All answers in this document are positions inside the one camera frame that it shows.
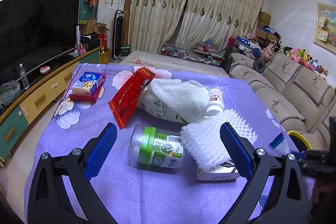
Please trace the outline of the purple floral tablecloth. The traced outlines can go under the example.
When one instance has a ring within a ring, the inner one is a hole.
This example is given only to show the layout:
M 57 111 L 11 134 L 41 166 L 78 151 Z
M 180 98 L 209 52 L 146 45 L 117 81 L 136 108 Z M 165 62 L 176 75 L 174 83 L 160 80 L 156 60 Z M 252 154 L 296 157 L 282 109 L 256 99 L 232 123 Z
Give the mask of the purple floral tablecloth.
M 244 81 L 143 67 L 99 73 L 96 103 L 66 97 L 41 135 L 28 223 L 307 223 L 290 138 Z

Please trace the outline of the yellow rimmed dark trash bin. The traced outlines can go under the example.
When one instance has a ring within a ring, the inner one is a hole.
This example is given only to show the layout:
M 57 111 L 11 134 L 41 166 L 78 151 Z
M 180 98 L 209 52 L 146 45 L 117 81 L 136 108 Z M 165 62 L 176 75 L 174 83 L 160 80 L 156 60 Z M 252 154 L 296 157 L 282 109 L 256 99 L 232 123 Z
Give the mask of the yellow rimmed dark trash bin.
M 299 152 L 312 150 L 312 146 L 309 144 L 307 139 L 299 132 L 289 130 L 287 134 Z

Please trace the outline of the white foam fruit net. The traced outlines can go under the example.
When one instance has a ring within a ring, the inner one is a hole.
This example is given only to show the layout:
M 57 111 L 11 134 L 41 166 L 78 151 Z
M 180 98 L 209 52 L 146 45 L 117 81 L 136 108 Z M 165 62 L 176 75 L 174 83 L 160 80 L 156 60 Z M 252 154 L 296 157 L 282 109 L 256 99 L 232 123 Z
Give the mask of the white foam fruit net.
M 251 144 L 257 140 L 256 132 L 234 109 L 224 110 L 199 123 L 190 123 L 181 128 L 181 144 L 200 169 L 207 170 L 231 159 L 220 137 L 221 126 L 226 122 Z

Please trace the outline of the red tray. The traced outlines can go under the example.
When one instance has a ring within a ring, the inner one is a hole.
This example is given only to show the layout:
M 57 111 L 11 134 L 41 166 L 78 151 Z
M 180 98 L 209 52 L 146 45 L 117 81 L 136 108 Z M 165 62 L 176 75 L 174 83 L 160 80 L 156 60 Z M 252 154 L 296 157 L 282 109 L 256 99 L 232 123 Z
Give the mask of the red tray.
M 69 97 L 73 101 L 96 102 L 104 93 L 106 75 L 94 72 L 84 72 L 72 85 Z

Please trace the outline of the pile of plush toys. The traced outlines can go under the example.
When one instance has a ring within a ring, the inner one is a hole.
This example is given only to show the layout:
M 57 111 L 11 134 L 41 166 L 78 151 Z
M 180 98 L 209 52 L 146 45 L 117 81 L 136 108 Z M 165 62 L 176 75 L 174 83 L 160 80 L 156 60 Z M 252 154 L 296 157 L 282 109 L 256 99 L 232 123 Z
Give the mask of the pile of plush toys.
M 281 41 L 271 41 L 266 45 L 266 47 L 262 49 L 264 51 L 270 50 L 272 53 L 272 55 L 270 53 L 268 54 L 270 57 L 273 56 L 275 53 L 281 53 L 286 57 L 292 59 L 294 62 L 299 63 L 300 65 L 303 65 L 307 69 L 313 71 L 315 74 L 327 81 L 329 71 L 319 65 L 318 60 L 314 59 L 313 56 L 309 55 L 305 49 L 292 48 L 287 46 L 286 44 L 283 45 Z

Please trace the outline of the white patterned carton box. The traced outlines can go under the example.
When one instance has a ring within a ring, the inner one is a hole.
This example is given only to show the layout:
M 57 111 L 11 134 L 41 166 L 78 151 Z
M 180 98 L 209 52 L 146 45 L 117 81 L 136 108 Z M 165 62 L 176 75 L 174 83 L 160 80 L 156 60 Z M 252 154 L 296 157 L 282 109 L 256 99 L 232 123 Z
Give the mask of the white patterned carton box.
M 198 181 L 232 181 L 239 177 L 240 174 L 232 160 L 210 169 L 201 169 L 197 166 L 196 179 Z

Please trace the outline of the clear water bottle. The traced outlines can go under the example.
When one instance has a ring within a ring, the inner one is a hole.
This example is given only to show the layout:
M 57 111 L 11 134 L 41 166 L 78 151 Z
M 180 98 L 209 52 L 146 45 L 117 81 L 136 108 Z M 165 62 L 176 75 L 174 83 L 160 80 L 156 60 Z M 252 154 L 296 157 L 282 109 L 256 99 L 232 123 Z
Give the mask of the clear water bottle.
M 21 75 L 21 80 L 22 80 L 22 84 L 25 90 L 27 90 L 30 85 L 29 85 L 29 81 L 27 79 L 27 73 L 26 70 L 23 67 L 23 64 L 19 64 L 19 68 L 20 68 L 20 75 Z

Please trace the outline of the beige curtains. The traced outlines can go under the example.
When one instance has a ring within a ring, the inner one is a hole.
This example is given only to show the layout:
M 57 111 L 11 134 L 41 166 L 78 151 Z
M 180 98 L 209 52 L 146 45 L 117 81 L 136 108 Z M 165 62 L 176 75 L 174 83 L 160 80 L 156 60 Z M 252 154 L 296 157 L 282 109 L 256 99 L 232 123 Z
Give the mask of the beige curtains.
M 211 41 L 224 50 L 231 36 L 249 36 L 264 0 L 130 0 L 127 42 L 134 51 L 159 53 L 176 43 Z

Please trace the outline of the low shelf with clutter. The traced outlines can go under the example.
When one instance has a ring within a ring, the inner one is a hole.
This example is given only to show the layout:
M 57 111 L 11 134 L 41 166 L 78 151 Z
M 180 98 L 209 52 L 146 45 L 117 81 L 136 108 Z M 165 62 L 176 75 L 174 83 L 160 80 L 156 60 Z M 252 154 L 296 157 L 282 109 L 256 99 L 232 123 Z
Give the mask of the low shelf with clutter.
M 161 47 L 161 54 L 215 67 L 222 67 L 225 60 L 224 55 L 209 40 L 195 46 L 167 42 Z

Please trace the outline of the blue tissue pack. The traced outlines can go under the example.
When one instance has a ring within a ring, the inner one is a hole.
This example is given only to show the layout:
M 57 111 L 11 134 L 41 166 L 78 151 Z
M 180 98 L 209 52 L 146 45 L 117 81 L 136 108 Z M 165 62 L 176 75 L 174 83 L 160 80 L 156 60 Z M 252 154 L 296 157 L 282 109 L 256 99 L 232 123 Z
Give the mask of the blue tissue pack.
M 72 85 L 72 94 L 79 96 L 93 96 L 102 83 L 100 73 L 86 72 Z

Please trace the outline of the black tower fan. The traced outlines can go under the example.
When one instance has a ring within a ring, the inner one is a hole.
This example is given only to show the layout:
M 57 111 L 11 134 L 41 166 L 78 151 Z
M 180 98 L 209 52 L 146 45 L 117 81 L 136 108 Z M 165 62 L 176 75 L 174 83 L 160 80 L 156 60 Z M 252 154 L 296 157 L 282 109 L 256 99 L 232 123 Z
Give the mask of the black tower fan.
M 112 37 L 112 50 L 111 50 L 111 63 L 120 63 L 121 59 L 121 46 L 122 46 L 122 29 L 123 29 L 124 13 L 122 10 L 116 10 L 114 13 L 113 22 L 113 37 Z

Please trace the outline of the green lidded clear jar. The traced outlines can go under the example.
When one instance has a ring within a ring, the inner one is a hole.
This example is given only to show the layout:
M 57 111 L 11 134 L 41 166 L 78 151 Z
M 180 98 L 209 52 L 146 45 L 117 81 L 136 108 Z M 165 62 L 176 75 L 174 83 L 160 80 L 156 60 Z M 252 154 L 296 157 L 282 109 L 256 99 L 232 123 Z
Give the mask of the green lidded clear jar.
M 177 169 L 182 166 L 184 156 L 181 137 L 176 132 L 140 124 L 135 126 L 128 151 L 132 163 Z

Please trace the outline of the black flat television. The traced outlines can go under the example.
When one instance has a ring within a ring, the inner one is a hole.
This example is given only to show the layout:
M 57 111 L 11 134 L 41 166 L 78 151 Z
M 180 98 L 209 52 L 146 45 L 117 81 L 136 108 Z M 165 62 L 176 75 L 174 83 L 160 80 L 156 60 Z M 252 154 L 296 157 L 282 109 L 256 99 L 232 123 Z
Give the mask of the black flat television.
M 74 49 L 80 0 L 1 0 L 1 83 Z

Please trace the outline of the white coconut water bottle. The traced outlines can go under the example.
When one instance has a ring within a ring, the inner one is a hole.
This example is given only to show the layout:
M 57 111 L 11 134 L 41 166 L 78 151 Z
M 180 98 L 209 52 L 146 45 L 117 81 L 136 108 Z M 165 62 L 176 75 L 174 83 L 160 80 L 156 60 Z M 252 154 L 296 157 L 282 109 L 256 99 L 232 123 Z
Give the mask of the white coconut water bottle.
M 155 118 L 187 124 L 187 121 L 185 121 L 179 114 L 177 114 L 175 110 L 169 108 L 169 106 L 165 102 L 158 99 L 151 92 L 144 91 L 140 95 L 137 101 L 137 107 L 145 110 L 147 113 Z

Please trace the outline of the white blue toothpaste tube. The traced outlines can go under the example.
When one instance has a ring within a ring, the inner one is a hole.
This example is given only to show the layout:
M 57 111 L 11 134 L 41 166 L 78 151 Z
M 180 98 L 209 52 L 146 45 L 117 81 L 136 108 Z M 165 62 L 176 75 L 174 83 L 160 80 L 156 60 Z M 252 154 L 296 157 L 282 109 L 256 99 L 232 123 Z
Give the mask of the white blue toothpaste tube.
M 269 143 L 269 147 L 281 156 L 286 156 L 291 152 L 288 141 L 282 132 Z

